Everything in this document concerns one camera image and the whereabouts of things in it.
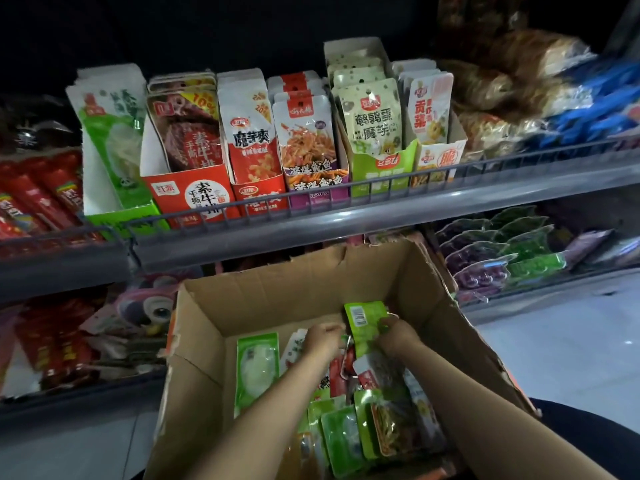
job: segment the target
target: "person's leg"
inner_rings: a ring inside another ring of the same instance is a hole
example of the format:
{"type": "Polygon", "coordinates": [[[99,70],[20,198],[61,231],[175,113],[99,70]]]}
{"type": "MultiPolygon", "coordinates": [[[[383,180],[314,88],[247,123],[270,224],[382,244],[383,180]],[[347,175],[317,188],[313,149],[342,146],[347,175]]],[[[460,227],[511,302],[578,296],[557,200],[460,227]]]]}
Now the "person's leg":
{"type": "Polygon", "coordinates": [[[637,480],[640,435],[596,414],[564,404],[532,399],[542,423],[619,480],[637,480]]]}

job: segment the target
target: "person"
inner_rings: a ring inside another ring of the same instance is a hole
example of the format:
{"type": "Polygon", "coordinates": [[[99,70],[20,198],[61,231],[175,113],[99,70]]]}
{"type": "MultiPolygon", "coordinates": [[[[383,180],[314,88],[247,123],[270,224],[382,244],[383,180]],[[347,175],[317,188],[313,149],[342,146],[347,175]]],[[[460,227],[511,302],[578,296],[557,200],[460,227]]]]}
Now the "person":
{"type": "MultiPolygon", "coordinates": [[[[457,370],[407,322],[390,317],[381,324],[386,331],[378,346],[413,373],[477,478],[614,478],[538,419],[457,370]]],[[[274,479],[309,398],[340,354],[343,333],[342,324],[309,328],[300,359],[234,421],[188,479],[274,479]]]]}

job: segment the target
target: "barcode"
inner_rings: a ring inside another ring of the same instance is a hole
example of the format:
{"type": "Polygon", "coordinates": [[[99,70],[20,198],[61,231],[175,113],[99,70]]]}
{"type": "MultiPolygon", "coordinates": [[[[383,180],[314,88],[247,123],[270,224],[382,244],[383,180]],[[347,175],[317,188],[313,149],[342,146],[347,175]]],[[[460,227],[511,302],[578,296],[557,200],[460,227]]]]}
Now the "barcode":
{"type": "Polygon", "coordinates": [[[361,306],[351,307],[351,317],[353,318],[353,324],[356,326],[364,326],[367,324],[367,317],[364,314],[364,309],[361,306]]]}

